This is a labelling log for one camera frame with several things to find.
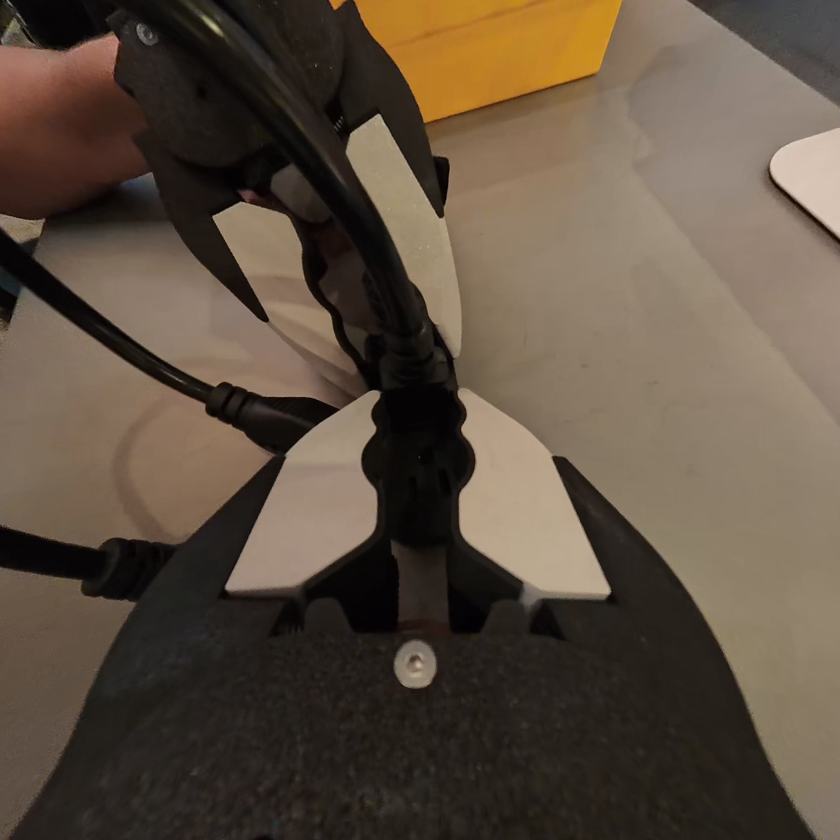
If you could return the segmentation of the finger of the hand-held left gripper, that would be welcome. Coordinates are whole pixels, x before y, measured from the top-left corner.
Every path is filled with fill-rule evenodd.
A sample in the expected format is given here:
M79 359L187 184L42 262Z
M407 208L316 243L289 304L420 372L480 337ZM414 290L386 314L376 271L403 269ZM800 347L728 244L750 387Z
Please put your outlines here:
M291 221L269 209L239 203L213 217L268 321L256 321L255 348L273 350L271 365L311 382L312 396L361 396L370 388L334 336L331 317L311 294Z
M429 202L382 115L349 138L347 155L388 228L409 280L452 357L461 351L462 311L455 259L445 220Z

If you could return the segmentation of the white stand with flat base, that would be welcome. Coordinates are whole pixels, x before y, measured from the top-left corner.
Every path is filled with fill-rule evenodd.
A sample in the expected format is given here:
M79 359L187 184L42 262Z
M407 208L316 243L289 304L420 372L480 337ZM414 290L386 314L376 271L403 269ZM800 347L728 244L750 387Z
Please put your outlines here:
M786 144L769 165L783 194L839 239L839 128Z

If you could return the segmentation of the person's left hand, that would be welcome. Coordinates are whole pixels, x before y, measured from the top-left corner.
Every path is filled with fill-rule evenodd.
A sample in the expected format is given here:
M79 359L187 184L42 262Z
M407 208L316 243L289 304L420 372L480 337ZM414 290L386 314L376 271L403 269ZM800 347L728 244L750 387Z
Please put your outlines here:
M140 107L113 77L115 35L67 50L1 48L1 213L43 219L146 175Z

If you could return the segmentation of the grey desk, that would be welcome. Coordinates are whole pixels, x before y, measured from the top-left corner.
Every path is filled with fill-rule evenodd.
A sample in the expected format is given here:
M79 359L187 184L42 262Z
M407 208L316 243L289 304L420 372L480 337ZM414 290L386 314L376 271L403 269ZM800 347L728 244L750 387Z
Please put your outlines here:
M838 243L768 167L837 122L690 3L624 2L595 77L429 127L452 165L458 378L670 564L822 838L838 838ZM326 385L193 262L148 178L48 224L37 256L206 381ZM2 524L180 541L265 462L19 302L2 349ZM2 838L129 607L2 572Z

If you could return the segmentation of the yellow plastic bin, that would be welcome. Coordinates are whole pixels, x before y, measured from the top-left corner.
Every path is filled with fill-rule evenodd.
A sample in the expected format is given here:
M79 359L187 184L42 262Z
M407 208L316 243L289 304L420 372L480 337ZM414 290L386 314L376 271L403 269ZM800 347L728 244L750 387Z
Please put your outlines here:
M596 74L621 1L362 1L425 123Z

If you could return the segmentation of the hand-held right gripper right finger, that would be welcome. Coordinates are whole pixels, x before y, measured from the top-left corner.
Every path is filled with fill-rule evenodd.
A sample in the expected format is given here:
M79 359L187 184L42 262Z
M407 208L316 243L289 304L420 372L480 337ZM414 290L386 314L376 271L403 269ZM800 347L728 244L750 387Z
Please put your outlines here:
M458 399L472 455L448 559L458 598L482 617L501 601L526 616L546 601L606 602L611 586L548 448L474 392Z

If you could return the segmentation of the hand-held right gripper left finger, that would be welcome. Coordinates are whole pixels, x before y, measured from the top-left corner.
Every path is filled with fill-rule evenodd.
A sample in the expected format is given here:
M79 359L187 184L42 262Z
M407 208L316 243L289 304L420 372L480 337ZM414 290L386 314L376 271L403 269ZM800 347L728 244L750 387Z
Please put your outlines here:
M362 468L375 434L372 391L287 452L225 593L231 598L333 598L361 633L394 629L394 558Z

